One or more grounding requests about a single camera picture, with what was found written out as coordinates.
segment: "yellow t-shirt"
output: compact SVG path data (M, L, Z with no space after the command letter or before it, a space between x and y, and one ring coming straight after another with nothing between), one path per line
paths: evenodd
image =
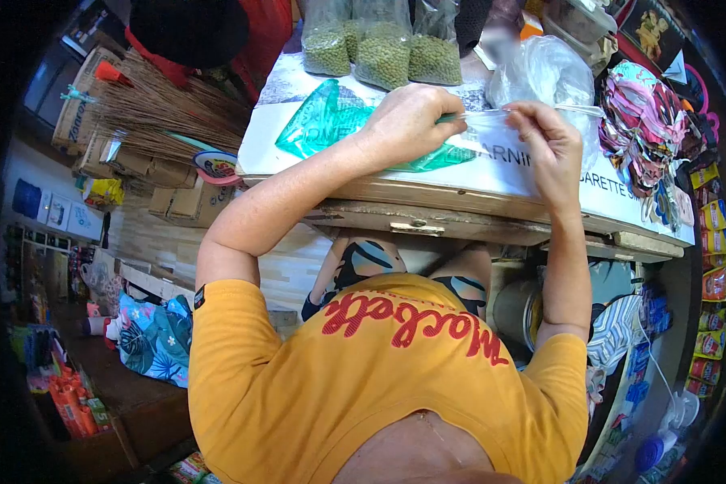
M572 334L517 372L489 326L421 276L356 284L284 344L259 288L221 280L194 312L189 408L224 482L330 482L372 435L426 409L472 435L496 471L551 484L584 444L585 372Z

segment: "broom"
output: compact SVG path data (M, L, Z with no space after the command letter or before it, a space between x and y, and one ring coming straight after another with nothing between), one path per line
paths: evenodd
M134 50L126 53L121 72L133 87L106 83L94 104L94 114L100 127L116 133L124 147L185 164L193 164L200 148L177 140L171 133L218 150L239 150L250 120L250 106L194 77L186 88L177 88Z

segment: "wooden table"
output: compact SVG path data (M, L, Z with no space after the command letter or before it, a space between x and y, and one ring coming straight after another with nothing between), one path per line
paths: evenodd
M304 99L326 77L304 72L301 53L282 53L261 92L239 150L239 173L252 187L300 159L275 146ZM472 53L461 62L465 83L448 88L468 111L490 108L484 86L492 75ZM340 77L345 94L376 104L385 92ZM532 180L527 148L511 132L496 133L493 155L426 173L382 172L353 180L304 218L310 225L363 227L535 246L551 234ZM589 255L639 262L682 257L694 228L678 232L642 220L642 203L601 157L581 178L581 208Z

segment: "red cloth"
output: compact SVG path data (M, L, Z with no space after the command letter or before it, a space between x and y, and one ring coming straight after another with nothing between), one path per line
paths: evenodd
M248 14L248 43L232 60L232 70L242 78L253 103L290 39L293 17L290 0L239 0Z
M148 52L143 44L140 44L140 41L137 40L137 37L131 33L129 27L126 28L124 34L129 44L135 47L136 51L145 57L145 59L151 61L175 86L183 88L188 84L188 76L194 72L193 68L180 65L171 60L166 60L160 55Z

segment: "hand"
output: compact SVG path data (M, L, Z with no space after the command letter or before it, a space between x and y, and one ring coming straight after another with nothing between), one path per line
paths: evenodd
M376 173L436 150L467 129L465 121L436 124L436 120L462 112L462 100L437 86L413 83L390 92L363 129L351 136L365 154L363 170Z
M580 213L581 133L542 102L518 101L504 108L512 111L505 123L530 146L535 185L551 216Z

